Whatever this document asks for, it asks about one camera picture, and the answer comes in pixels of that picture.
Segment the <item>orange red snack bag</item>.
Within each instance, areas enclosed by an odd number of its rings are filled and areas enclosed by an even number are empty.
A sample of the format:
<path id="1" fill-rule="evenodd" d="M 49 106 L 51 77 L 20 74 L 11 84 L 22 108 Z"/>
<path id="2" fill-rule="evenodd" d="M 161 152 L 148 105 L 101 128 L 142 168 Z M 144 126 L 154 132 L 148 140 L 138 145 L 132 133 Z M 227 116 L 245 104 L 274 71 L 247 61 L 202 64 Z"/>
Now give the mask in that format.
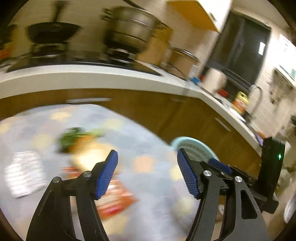
<path id="1" fill-rule="evenodd" d="M 107 220 L 138 202 L 135 195 L 118 179 L 121 170 L 121 166 L 115 169 L 106 194 L 94 201 L 101 220 Z"/>

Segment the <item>green bok choy small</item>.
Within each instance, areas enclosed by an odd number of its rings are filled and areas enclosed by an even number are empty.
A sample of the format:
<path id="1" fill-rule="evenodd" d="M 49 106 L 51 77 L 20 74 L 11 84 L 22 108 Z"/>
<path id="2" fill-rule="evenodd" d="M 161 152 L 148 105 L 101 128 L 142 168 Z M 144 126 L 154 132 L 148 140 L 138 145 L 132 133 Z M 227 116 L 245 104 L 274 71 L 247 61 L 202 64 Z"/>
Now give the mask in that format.
<path id="1" fill-rule="evenodd" d="M 79 127 L 68 128 L 57 139 L 59 151 L 62 153 L 70 153 L 79 142 L 102 137 L 104 134 L 105 131 L 101 128 L 95 128 L 90 131 Z"/>

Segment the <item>white dotted paper napkin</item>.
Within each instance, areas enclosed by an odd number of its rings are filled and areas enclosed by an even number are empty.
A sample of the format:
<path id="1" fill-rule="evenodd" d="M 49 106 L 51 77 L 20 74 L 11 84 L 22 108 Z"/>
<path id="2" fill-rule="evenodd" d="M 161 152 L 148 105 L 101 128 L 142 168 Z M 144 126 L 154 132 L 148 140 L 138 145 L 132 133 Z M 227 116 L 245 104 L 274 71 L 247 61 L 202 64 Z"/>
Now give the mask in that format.
<path id="1" fill-rule="evenodd" d="M 41 156 L 35 151 L 16 152 L 4 169 L 4 180 L 14 198 L 31 195 L 47 186 Z"/>

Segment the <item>dark kitchen window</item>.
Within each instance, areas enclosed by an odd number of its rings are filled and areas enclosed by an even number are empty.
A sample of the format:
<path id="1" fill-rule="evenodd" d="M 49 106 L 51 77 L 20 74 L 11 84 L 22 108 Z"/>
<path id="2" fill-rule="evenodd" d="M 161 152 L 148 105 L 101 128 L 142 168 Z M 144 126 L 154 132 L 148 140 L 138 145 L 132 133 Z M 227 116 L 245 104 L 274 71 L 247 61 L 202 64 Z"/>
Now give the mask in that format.
<path id="1" fill-rule="evenodd" d="M 202 74 L 213 68 L 243 92 L 255 84 L 271 36 L 271 27 L 241 13 L 230 11 L 224 28 Z"/>

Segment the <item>white perforated tray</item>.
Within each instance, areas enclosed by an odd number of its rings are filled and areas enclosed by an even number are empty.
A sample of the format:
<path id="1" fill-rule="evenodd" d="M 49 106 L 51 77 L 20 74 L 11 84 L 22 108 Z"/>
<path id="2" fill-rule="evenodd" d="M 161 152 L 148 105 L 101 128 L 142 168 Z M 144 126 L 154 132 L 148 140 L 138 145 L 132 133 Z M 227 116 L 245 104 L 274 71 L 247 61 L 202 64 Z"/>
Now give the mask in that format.
<path id="1" fill-rule="evenodd" d="M 286 204 L 283 213 L 283 220 L 287 224 L 293 216 L 296 209 L 296 196 L 294 195 Z"/>

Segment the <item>light blue laundry basket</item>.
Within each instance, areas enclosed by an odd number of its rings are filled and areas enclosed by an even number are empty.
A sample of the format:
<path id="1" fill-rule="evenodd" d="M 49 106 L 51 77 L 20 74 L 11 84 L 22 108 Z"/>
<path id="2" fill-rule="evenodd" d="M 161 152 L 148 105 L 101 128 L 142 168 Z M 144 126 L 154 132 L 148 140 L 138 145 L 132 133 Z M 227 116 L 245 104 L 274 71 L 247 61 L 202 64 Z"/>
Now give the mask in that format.
<path id="1" fill-rule="evenodd" d="M 198 162 L 208 162 L 211 158 L 219 161 L 216 154 L 203 142 L 191 137 L 177 137 L 172 140 L 171 146 L 175 151 L 183 148 L 189 158 Z"/>

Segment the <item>yellow detergent bottle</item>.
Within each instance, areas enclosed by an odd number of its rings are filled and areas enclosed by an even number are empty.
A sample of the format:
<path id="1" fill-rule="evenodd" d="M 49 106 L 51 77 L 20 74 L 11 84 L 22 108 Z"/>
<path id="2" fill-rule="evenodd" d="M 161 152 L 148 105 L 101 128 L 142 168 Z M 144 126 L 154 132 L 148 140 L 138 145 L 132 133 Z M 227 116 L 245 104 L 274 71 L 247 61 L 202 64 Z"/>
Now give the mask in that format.
<path id="1" fill-rule="evenodd" d="M 249 100 L 248 96 L 243 92 L 239 91 L 232 102 L 232 108 L 238 112 L 240 115 L 243 115 L 246 108 L 248 107 Z"/>

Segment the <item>wooden base cabinets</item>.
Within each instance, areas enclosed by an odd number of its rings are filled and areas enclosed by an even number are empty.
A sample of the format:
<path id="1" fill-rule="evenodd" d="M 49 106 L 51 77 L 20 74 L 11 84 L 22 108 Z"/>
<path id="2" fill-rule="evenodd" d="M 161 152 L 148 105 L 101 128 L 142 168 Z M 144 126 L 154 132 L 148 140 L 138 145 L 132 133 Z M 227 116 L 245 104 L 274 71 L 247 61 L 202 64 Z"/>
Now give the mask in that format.
<path id="1" fill-rule="evenodd" d="M 1 98 L 1 118 L 29 108 L 65 104 L 71 99 L 101 105 L 141 124 L 169 143 L 179 136 L 208 145 L 221 162 L 257 177 L 260 148 L 251 133 L 220 103 L 205 96 L 120 89 L 64 89 Z"/>

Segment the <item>white electric kettle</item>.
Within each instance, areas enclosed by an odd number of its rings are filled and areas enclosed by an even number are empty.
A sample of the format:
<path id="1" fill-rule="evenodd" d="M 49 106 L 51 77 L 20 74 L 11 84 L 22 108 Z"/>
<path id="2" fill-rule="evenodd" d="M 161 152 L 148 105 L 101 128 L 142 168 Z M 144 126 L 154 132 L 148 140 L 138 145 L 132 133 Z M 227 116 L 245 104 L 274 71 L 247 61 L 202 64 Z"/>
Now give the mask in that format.
<path id="1" fill-rule="evenodd" d="M 203 80 L 202 87 L 209 93 L 215 94 L 218 90 L 225 87 L 227 83 L 227 77 L 221 71 L 210 68 Z"/>

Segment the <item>blue small box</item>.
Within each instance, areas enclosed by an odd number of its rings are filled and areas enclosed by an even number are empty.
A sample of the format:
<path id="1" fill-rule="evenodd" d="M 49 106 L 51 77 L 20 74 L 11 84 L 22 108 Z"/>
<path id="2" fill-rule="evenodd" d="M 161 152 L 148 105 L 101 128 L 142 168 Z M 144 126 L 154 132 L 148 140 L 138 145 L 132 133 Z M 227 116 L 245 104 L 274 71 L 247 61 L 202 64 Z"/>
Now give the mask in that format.
<path id="1" fill-rule="evenodd" d="M 192 77 L 191 78 L 191 81 L 194 82 L 194 83 L 199 83 L 200 82 L 200 79 L 197 78 L 197 77 Z"/>

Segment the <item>beige rice cooker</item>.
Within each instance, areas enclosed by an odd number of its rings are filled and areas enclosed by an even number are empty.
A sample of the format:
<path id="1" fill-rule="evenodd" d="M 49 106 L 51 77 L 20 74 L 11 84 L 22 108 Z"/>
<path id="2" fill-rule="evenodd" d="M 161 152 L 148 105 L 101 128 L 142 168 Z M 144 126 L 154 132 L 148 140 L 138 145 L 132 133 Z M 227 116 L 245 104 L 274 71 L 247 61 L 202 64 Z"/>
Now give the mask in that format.
<path id="1" fill-rule="evenodd" d="M 199 62 L 199 59 L 189 50 L 172 48 L 165 70 L 179 78 L 188 79 L 190 70 Z"/>

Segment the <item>black gas stove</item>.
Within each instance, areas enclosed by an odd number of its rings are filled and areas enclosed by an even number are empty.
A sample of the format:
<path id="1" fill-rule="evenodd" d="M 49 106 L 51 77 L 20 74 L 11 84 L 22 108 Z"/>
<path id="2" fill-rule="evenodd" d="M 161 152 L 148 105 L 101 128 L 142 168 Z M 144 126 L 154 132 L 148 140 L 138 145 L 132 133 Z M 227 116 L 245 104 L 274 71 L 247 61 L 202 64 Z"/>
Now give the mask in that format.
<path id="1" fill-rule="evenodd" d="M 133 70 L 151 75 L 160 73 L 135 61 L 135 54 L 121 49 L 106 49 L 103 52 L 70 50 L 69 43 L 33 44 L 28 54 L 19 57 L 7 72 L 48 65 L 94 65 Z"/>

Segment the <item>white water heater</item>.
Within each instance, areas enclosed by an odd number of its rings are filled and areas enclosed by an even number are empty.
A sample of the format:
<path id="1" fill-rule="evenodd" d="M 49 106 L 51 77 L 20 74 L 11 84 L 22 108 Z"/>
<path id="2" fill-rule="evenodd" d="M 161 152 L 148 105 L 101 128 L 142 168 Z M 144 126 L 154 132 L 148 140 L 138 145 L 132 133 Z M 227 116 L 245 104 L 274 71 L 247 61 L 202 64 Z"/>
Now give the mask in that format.
<path id="1" fill-rule="evenodd" d="M 278 39 L 276 69 L 295 88 L 295 45 L 282 34 Z"/>

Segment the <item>stainless steel stacked pot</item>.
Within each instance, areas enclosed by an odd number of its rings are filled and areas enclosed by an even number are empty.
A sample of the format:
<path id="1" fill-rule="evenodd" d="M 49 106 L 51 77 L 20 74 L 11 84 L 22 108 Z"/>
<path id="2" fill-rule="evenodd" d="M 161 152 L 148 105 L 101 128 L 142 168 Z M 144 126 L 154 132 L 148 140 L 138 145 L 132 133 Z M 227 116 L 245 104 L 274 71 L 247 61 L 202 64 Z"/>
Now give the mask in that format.
<path id="1" fill-rule="evenodd" d="M 104 44 L 133 54 L 143 52 L 154 31 L 165 27 L 153 14 L 131 6 L 103 9 L 101 19 L 107 21 Z"/>

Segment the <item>black frying pan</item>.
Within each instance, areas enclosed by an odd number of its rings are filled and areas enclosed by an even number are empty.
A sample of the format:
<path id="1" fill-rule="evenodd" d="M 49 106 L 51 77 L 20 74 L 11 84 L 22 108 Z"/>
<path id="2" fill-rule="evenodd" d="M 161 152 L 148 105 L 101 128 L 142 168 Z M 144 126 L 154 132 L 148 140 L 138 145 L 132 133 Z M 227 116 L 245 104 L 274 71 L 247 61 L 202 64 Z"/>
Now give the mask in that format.
<path id="1" fill-rule="evenodd" d="M 69 1 L 54 1 L 54 15 L 50 22 L 41 22 L 26 27 L 27 35 L 34 44 L 63 43 L 73 37 L 81 26 L 60 22 L 60 15 Z"/>

